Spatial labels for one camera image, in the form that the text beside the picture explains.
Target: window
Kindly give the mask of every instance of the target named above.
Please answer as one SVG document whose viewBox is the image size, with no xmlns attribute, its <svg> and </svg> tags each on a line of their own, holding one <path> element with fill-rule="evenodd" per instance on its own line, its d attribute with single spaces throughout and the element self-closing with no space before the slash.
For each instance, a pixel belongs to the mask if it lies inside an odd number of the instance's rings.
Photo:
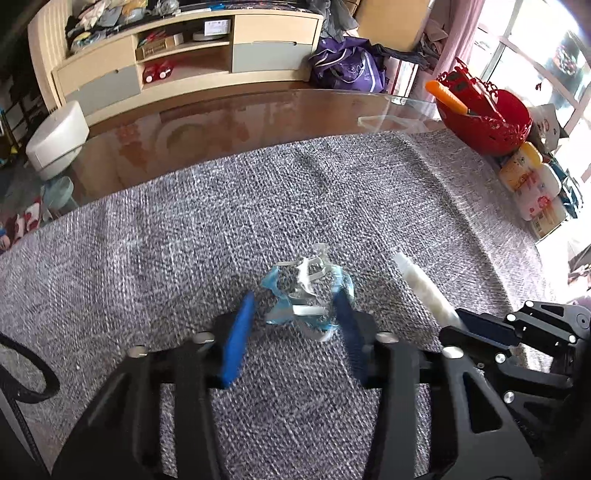
<svg viewBox="0 0 591 480">
<path fill-rule="evenodd" d="M 589 123 L 591 69 L 580 38 L 558 0 L 486 0 L 469 68 L 528 106 L 553 103 L 570 134 Z"/>
</svg>

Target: pink curtain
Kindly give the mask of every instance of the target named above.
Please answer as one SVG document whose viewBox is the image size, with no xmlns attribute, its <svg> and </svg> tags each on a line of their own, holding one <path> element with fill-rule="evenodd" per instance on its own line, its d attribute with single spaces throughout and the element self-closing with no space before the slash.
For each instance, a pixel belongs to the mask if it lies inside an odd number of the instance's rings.
<svg viewBox="0 0 591 480">
<path fill-rule="evenodd" d="M 478 19 L 484 7 L 485 0 L 454 0 L 452 1 L 452 27 L 446 40 L 439 62 L 432 74 L 419 72 L 414 88 L 415 98 L 434 101 L 425 89 L 425 82 L 437 78 L 441 72 L 449 72 L 456 64 L 456 57 L 468 63 L 474 45 L 474 34 L 478 28 Z"/>
</svg>

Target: purple bag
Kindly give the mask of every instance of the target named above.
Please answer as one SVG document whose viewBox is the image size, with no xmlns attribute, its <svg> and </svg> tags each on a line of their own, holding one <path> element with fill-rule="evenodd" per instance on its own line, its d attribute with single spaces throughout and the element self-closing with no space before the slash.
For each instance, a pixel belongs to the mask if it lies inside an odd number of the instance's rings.
<svg viewBox="0 0 591 480">
<path fill-rule="evenodd" d="M 367 38 L 322 38 L 310 63 L 312 82 L 321 88 L 379 93 L 385 86 L 385 71 L 378 69 Z"/>
</svg>

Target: shelf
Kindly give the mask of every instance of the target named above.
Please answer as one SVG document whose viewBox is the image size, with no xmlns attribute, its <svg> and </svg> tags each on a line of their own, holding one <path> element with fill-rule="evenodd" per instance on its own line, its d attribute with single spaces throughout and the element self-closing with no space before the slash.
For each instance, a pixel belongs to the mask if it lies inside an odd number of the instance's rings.
<svg viewBox="0 0 591 480">
<path fill-rule="evenodd" d="M 228 40 L 189 41 L 181 43 L 180 45 L 175 45 L 172 48 L 159 51 L 158 53 L 154 53 L 142 60 L 137 60 L 137 62 L 145 63 L 150 60 L 161 59 L 162 57 L 168 57 L 169 55 L 175 55 L 177 53 L 184 53 L 192 50 L 201 50 L 202 48 L 225 47 L 229 44 L 230 42 Z"/>
<path fill-rule="evenodd" d="M 167 83 L 176 82 L 183 79 L 191 79 L 194 77 L 202 77 L 212 74 L 227 74 L 229 72 L 228 61 L 219 53 L 217 55 L 208 54 L 200 56 L 193 60 L 183 59 L 181 63 L 173 67 L 170 77 L 163 80 L 155 80 L 152 83 L 146 83 L 142 87 L 142 91 L 158 88 Z"/>
</svg>

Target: black cable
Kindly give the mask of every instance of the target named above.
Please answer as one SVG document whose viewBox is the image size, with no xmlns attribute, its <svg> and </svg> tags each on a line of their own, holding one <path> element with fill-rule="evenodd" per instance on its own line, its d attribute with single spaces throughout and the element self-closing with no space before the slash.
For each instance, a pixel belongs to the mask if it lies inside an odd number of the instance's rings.
<svg viewBox="0 0 591 480">
<path fill-rule="evenodd" d="M 18 407 L 17 402 L 23 403 L 39 403 L 43 400 L 53 397 L 60 389 L 60 381 L 57 378 L 57 375 L 53 372 L 53 370 L 34 352 L 29 350 L 24 345 L 12 340 L 11 338 L 7 337 L 0 333 L 0 345 L 14 350 L 16 353 L 22 355 L 23 357 L 27 358 L 35 367 L 39 369 L 42 373 L 44 381 L 45 381 L 45 389 L 42 392 L 37 392 L 31 390 L 24 385 L 22 385 L 16 378 L 12 376 L 12 374 L 0 365 L 0 390 L 4 393 L 8 405 L 14 414 L 18 425 L 25 437 L 27 445 L 29 446 L 29 450 L 31 452 L 31 456 L 33 460 L 39 464 L 39 466 L 47 473 L 49 476 L 49 471 L 45 462 L 43 461 L 43 457 L 37 448 L 37 444 L 33 435 L 31 434 L 31 430 L 27 424 L 25 417 L 23 416 L 21 409 Z"/>
</svg>

